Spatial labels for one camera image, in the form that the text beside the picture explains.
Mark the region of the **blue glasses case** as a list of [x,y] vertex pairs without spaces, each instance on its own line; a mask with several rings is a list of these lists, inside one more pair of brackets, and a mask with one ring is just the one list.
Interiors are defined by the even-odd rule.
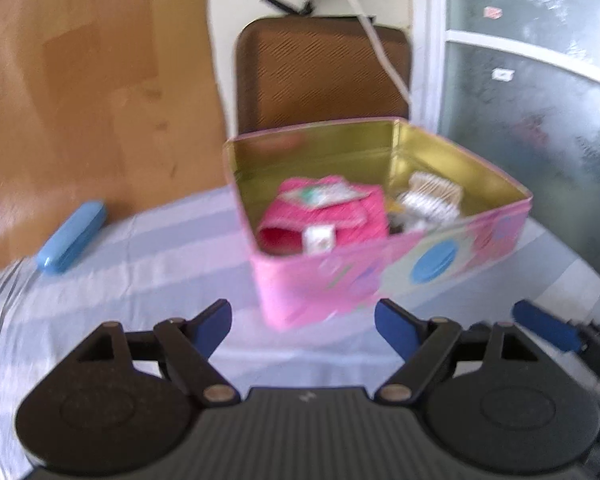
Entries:
[[91,243],[106,218],[107,208],[101,200],[89,200],[76,208],[36,254],[34,260],[38,270],[50,274],[67,271]]

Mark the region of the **cotton swab pack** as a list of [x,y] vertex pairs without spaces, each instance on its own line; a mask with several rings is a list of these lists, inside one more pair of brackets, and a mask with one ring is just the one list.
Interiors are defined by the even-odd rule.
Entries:
[[418,217],[437,223],[452,222],[460,216],[464,189],[436,174],[416,171],[405,192],[397,195],[397,203]]

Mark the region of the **pink tin box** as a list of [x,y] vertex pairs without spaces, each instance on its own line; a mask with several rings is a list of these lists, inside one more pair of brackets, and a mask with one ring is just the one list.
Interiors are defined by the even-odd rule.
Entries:
[[[263,318],[276,330],[371,307],[506,257],[532,207],[531,192],[504,171],[402,118],[247,133],[229,140],[224,153]],[[422,228],[396,228],[389,220],[384,240],[340,247],[331,226],[313,226],[303,234],[306,251],[297,254],[265,252],[255,238],[284,180],[341,176],[379,185],[389,218],[416,171],[464,189],[456,220]]]

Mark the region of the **pink knitted cloth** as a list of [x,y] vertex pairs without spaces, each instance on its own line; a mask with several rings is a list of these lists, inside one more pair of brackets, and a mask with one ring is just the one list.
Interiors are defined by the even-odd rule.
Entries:
[[[369,192],[369,196],[358,202],[316,210],[288,204],[279,197],[282,192],[303,185],[332,182],[350,183],[358,190]],[[341,176],[289,178],[279,185],[277,194],[265,209],[255,229],[255,238],[265,252],[297,254],[306,251],[303,234],[313,226],[331,226],[335,237],[333,244],[337,247],[384,240],[389,236],[385,193],[379,185],[353,183]]]

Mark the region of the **white paper sachet packet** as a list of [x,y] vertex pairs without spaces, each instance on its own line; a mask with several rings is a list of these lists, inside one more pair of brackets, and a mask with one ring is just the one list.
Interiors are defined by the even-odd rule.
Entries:
[[307,210],[358,202],[368,196],[369,192],[358,190],[347,182],[307,184],[279,195],[284,202]]

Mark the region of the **striped grey bed sheet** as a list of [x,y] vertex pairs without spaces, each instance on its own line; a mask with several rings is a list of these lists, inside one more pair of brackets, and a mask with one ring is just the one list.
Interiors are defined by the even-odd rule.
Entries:
[[[149,330],[219,298],[234,321],[212,362],[240,391],[374,389],[399,366],[368,309],[284,333],[267,327],[233,195],[200,193],[108,226],[65,273],[42,274],[28,259],[0,272],[0,479],[29,469],[14,430],[21,400],[95,327]],[[422,318],[470,325],[505,320],[524,298],[562,318],[600,322],[599,275],[535,221],[509,257],[399,301]]]

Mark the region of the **frosted glass door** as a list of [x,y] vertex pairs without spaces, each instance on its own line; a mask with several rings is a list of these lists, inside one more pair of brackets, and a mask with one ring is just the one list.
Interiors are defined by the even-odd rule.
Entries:
[[529,188],[600,274],[600,0],[413,0],[411,118]]

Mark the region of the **brown chair backrest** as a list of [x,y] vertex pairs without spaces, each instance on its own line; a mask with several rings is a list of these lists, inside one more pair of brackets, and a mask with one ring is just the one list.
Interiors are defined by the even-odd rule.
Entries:
[[356,18],[259,18],[235,48],[237,132],[408,117]]

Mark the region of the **wooden pattern wall sheet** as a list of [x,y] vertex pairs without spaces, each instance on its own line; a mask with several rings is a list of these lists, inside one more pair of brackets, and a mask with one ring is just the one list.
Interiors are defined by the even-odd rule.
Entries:
[[207,0],[0,0],[0,270],[85,200],[221,186],[224,139]]

